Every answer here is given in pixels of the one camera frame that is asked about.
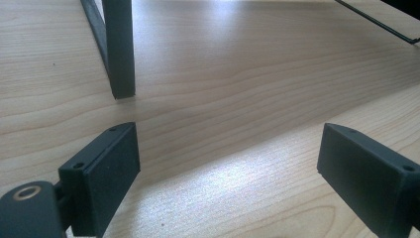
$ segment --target black plastic clamp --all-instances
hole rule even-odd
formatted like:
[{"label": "black plastic clamp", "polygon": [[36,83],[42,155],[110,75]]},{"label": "black plastic clamp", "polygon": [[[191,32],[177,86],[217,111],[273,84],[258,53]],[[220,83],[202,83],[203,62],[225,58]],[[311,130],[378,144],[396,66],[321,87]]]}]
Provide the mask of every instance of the black plastic clamp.
[{"label": "black plastic clamp", "polygon": [[102,237],[140,172],[136,124],[112,127],[58,169],[60,181],[33,181],[0,199],[0,237]]}]

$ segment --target dark gray plastic part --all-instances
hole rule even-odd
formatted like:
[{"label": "dark gray plastic part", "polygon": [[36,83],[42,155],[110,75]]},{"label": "dark gray plastic part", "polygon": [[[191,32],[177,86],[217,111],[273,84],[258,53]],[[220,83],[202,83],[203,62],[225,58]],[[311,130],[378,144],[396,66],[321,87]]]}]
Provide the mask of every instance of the dark gray plastic part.
[{"label": "dark gray plastic part", "polygon": [[101,237],[140,172],[135,123],[113,127],[58,169],[62,190],[74,201],[76,236]]},{"label": "dark gray plastic part", "polygon": [[408,237],[420,166],[351,128],[325,124],[318,171],[379,237]]}]

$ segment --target wood grain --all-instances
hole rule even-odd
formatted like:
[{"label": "wood grain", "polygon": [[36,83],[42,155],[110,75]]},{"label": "wood grain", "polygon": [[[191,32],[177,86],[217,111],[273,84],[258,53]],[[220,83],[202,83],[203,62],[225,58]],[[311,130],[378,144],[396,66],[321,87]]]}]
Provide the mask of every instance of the wood grain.
[{"label": "wood grain", "polygon": [[115,101],[78,0],[0,1],[0,195],[136,121],[142,172],[106,237],[374,237],[316,171],[322,127],[420,163],[418,47],[334,2],[133,9],[137,95]]}]

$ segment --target table surface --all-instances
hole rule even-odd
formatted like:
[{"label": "table surface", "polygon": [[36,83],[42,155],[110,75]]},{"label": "table surface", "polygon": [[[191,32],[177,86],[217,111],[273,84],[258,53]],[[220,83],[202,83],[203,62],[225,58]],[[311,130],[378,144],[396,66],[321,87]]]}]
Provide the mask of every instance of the table surface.
[{"label": "table surface", "polygon": [[[358,6],[420,36],[376,4]],[[0,195],[56,182],[136,121],[142,171],[105,237],[375,237],[317,173],[322,129],[420,163],[418,47],[331,1],[137,0],[133,13],[137,95],[116,101],[78,0],[0,0]]]}]

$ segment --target light wood surface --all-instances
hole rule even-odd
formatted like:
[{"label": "light wood surface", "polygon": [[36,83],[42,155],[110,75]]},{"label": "light wood surface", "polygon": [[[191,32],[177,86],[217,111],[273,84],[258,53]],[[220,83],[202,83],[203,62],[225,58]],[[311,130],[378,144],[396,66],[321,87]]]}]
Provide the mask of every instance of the light wood surface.
[{"label": "light wood surface", "polygon": [[317,173],[322,128],[420,163],[418,47],[334,2],[133,9],[137,95],[115,101],[78,0],[0,0],[0,195],[136,121],[142,171],[106,237],[374,237]]}]

